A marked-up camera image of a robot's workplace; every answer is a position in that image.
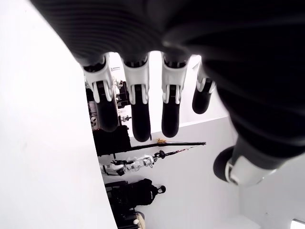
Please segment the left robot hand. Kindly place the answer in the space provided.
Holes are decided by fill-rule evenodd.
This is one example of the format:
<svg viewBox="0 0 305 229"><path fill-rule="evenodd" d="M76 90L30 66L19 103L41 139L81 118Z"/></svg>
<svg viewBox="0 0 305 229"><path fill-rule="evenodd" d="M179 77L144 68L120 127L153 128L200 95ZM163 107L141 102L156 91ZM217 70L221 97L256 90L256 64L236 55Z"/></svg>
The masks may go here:
<svg viewBox="0 0 305 229"><path fill-rule="evenodd" d="M140 64L202 58L193 109L212 80L238 132L215 175L251 186L305 152L305 3L302 0L35 0L82 66L106 52Z"/></svg>

